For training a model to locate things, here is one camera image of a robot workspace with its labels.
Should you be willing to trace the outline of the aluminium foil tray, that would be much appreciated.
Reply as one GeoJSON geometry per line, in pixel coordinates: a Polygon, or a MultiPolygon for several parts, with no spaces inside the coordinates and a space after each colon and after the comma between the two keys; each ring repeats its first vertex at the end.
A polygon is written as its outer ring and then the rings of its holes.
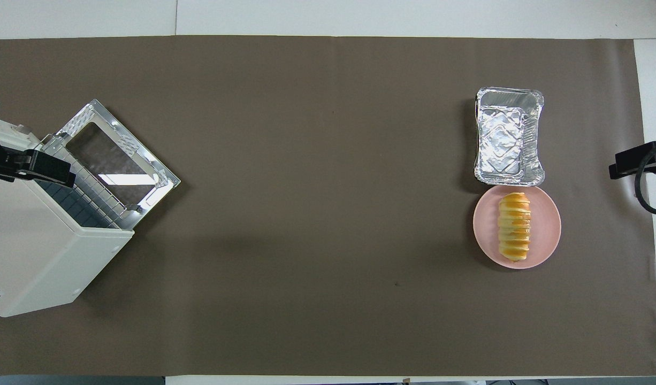
{"type": "Polygon", "coordinates": [[[538,155],[543,107],[543,93],[538,90],[489,86],[477,91],[477,180],[493,186],[539,186],[544,182],[538,155]]]}

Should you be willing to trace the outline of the pink round plate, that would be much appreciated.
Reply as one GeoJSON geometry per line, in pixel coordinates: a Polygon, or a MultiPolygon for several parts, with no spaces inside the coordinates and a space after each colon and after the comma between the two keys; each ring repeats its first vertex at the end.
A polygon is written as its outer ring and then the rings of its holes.
{"type": "Polygon", "coordinates": [[[560,241],[560,213],[553,200],[536,186],[494,186],[477,203],[472,215],[475,239],[485,255],[497,265],[528,269],[546,261],[560,241]],[[530,200],[531,243],[526,260],[510,261],[499,253],[498,205],[509,193],[523,192],[530,200]]]}

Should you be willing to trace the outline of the glass oven door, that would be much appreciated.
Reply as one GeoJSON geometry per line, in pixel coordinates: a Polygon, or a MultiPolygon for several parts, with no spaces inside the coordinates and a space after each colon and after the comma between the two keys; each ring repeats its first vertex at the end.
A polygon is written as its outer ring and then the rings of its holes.
{"type": "Polygon", "coordinates": [[[122,219],[144,216],[181,180],[98,100],[51,138],[85,166],[125,207],[122,219]]]}

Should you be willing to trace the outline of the cream toaster oven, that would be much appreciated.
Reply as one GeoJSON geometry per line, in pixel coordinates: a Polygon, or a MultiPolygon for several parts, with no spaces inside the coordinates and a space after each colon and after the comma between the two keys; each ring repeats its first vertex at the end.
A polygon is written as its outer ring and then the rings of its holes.
{"type": "Polygon", "coordinates": [[[37,180],[0,180],[0,316],[73,302],[134,234],[78,225],[37,180]]]}

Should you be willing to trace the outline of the sliced yellow bread loaf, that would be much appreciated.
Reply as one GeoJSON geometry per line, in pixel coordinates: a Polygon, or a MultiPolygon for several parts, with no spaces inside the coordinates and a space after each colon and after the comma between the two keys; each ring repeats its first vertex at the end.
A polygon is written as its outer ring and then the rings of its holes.
{"type": "Polygon", "coordinates": [[[510,261],[526,260],[531,243],[530,200],[523,192],[511,192],[498,205],[499,253],[510,261]]]}

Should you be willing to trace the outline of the brown paper table mat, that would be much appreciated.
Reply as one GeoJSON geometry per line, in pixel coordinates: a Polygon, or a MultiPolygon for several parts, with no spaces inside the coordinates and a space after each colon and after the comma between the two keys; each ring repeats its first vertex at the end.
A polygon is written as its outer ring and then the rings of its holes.
{"type": "Polygon", "coordinates": [[[0,41],[0,117],[97,98],[179,178],[72,304],[0,317],[0,375],[656,375],[632,41],[161,36],[0,41]],[[545,263],[472,231],[474,99],[544,95],[545,263]]]}

